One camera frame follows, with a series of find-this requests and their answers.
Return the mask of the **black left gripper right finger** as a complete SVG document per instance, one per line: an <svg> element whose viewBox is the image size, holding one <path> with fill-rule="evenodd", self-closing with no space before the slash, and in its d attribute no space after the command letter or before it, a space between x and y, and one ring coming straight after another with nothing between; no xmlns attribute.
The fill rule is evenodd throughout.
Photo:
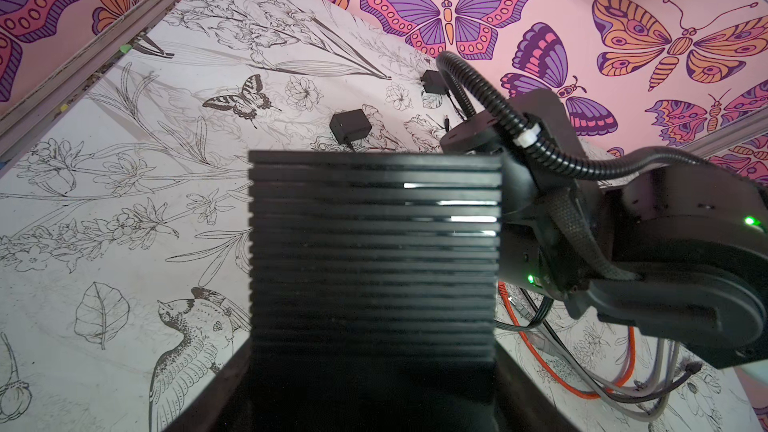
<svg viewBox="0 0 768 432"><path fill-rule="evenodd" d="M501 345L495 345L494 417L502 432L578 432Z"/></svg>

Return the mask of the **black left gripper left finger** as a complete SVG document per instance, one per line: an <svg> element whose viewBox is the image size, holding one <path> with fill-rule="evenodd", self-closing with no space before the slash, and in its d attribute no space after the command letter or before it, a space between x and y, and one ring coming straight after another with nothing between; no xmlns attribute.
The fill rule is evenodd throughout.
<svg viewBox="0 0 768 432"><path fill-rule="evenodd" d="M251 347L247 339L166 431L251 431Z"/></svg>

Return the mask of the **black network switch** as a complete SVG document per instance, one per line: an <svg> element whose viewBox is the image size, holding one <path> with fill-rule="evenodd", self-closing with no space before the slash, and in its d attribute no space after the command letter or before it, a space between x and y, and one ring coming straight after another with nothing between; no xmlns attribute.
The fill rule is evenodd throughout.
<svg viewBox="0 0 768 432"><path fill-rule="evenodd" d="M253 151L249 160L252 357L265 380L487 400L499 158Z"/></svg>

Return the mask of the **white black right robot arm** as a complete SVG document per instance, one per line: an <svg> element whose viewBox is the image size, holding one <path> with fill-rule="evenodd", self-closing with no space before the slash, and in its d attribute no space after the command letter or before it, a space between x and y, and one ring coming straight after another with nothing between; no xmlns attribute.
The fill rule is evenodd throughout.
<svg viewBox="0 0 768 432"><path fill-rule="evenodd" d="M669 147L591 159L553 93L505 98L452 52L437 67L464 115L442 149L501 162L505 282L717 368L766 359L765 180Z"/></svg>

